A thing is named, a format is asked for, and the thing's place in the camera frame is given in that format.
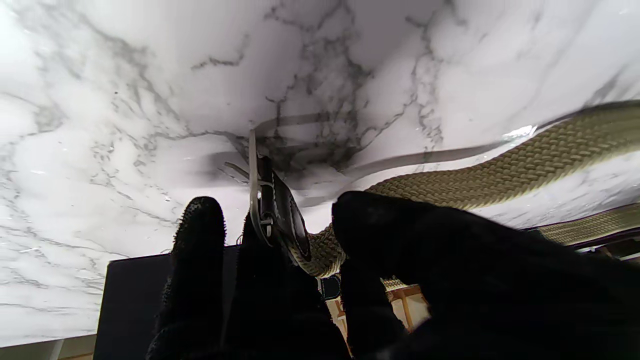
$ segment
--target marble countertop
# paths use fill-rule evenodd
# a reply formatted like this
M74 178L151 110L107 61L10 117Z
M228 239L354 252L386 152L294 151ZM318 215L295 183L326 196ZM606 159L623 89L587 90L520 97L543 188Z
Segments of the marble countertop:
M248 187L223 164L246 166L253 127L306 199L344 169L640 98L631 0L24 0L0 28L0 346L95 332L107 263L168 251L194 196L220 201L234 243ZM628 204L639 165L476 212L528 227ZM303 208L311 232L330 204Z

